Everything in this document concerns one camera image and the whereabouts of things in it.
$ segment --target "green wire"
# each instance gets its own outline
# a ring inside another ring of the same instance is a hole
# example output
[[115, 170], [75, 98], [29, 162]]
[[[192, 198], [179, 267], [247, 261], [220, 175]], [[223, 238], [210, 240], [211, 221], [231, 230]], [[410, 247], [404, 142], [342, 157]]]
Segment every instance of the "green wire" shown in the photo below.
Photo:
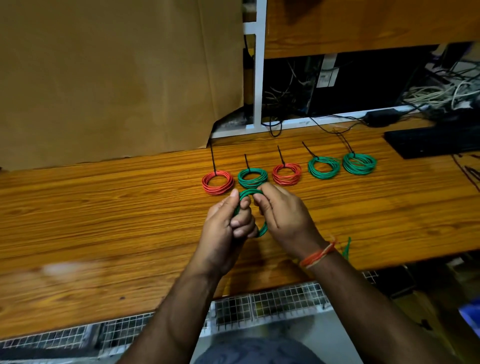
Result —
[[[250, 173], [258, 173], [260, 174], [259, 177], [254, 178], [252, 180], [246, 180], [243, 177], [245, 177], [247, 174]], [[268, 180], [268, 174], [267, 171], [261, 169], [261, 168], [247, 168], [245, 170], [241, 170], [239, 173], [239, 183], [242, 185], [244, 188], [256, 188], [260, 186], [262, 183], [267, 182]]]
[[[264, 193], [260, 190], [257, 190], [256, 188], [249, 188], [248, 190], [240, 192], [240, 201], [242, 200], [242, 198], [244, 198], [245, 196], [248, 196], [250, 194], [264, 194]], [[240, 212], [240, 204], [235, 209], [234, 214], [237, 215], [239, 212]], [[267, 232], [267, 230], [268, 230], [267, 222], [265, 221], [262, 228], [258, 230], [257, 238], [260, 238], [262, 235], [264, 235]]]
[[345, 250], [343, 251], [342, 253], [342, 256], [348, 260], [348, 250], [350, 248], [350, 243], [352, 242], [352, 238], [348, 237], [348, 243], [347, 243], [347, 246], [345, 247]]
[[377, 160], [368, 154], [348, 153], [343, 157], [343, 168], [351, 174], [369, 174], [376, 165]]
[[[315, 169], [315, 163], [325, 163], [332, 167], [330, 172], [320, 172]], [[337, 158], [331, 157], [313, 157], [313, 159], [308, 162], [308, 172], [315, 177], [321, 180], [328, 180], [335, 177], [335, 175], [340, 171], [340, 161]]]

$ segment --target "black keyboard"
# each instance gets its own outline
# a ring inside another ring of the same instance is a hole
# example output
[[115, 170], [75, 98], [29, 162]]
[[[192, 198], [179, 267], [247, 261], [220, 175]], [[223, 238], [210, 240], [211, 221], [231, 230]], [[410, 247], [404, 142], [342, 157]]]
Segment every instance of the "black keyboard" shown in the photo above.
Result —
[[480, 123], [396, 130], [384, 138], [404, 159], [458, 154], [480, 150]]

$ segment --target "brown cardboard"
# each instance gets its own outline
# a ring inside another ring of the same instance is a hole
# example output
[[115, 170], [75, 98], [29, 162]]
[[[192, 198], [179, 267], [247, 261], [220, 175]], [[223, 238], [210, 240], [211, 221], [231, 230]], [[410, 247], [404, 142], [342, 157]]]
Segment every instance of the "brown cardboard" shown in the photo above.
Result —
[[0, 2], [0, 166], [206, 145], [242, 106], [233, 0]]

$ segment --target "forearm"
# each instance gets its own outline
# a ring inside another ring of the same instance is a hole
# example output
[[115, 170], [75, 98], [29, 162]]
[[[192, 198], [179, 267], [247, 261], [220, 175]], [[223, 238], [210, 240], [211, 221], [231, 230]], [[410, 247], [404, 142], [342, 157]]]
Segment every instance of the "forearm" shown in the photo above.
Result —
[[455, 363], [337, 251], [311, 268], [355, 347], [381, 363]]
[[189, 363], [219, 278], [190, 262], [118, 363]]

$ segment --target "person's left hand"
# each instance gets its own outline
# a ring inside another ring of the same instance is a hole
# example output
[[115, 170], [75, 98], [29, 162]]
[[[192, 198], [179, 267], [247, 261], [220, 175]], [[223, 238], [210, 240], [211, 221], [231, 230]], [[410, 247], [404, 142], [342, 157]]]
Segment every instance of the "person's left hand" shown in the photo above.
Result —
[[258, 235], [255, 217], [250, 209], [250, 197], [242, 199], [240, 212], [233, 217], [239, 198], [239, 192], [235, 188], [229, 197], [208, 210], [202, 235], [191, 261], [202, 273], [219, 277], [227, 274], [237, 261], [245, 240]]

